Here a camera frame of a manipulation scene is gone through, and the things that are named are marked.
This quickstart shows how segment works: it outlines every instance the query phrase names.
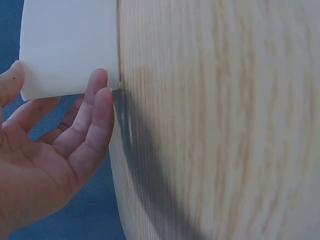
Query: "blue fabric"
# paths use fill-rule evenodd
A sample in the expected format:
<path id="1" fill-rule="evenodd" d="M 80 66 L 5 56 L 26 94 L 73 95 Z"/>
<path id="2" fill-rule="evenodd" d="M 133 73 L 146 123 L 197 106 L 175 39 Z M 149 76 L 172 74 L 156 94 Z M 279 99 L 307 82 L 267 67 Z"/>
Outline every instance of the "blue fabric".
<path id="1" fill-rule="evenodd" d="M 0 73 L 19 57 L 23 0 L 0 0 Z M 57 108 L 30 133 L 36 139 L 56 127 L 76 96 L 61 99 Z M 23 103 L 17 97 L 3 109 L 3 119 Z M 59 212 L 23 229 L 9 240 L 124 240 L 116 202 L 110 158 L 92 180 Z"/>

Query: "skin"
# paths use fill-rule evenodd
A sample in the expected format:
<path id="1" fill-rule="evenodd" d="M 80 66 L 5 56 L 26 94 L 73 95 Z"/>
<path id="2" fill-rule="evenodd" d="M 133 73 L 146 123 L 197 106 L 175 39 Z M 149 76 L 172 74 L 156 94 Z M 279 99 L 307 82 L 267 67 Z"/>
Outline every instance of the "skin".
<path id="1" fill-rule="evenodd" d="M 31 100 L 4 123 L 0 111 L 0 239 L 63 208 L 101 164 L 115 121 L 107 75 L 95 70 L 85 95 L 37 141 L 27 134 L 59 97 Z M 24 76 L 19 61 L 0 75 L 0 108 L 19 94 Z"/>

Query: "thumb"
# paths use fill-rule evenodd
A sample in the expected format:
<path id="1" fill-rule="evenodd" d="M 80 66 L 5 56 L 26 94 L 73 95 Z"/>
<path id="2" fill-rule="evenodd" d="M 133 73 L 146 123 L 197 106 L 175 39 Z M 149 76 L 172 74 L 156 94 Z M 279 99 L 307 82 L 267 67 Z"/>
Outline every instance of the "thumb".
<path id="1" fill-rule="evenodd" d="M 0 107 L 9 104 L 21 91 L 25 81 L 25 71 L 20 61 L 0 75 Z"/>

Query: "wooden surface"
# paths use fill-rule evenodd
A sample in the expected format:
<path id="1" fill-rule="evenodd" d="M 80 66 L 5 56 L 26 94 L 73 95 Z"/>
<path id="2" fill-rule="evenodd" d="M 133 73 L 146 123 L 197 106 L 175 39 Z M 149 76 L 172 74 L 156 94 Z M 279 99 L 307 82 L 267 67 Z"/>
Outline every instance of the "wooden surface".
<path id="1" fill-rule="evenodd" d="M 320 1 L 119 0 L 128 240 L 320 238 Z"/>

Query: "white paper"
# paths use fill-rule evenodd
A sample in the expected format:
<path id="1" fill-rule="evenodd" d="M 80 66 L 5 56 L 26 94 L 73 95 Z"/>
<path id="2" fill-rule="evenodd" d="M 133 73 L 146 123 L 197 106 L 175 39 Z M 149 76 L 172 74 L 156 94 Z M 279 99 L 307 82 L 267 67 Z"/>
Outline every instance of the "white paper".
<path id="1" fill-rule="evenodd" d="M 24 101 L 82 94 L 93 70 L 119 88 L 117 0 L 25 0 L 20 60 Z"/>

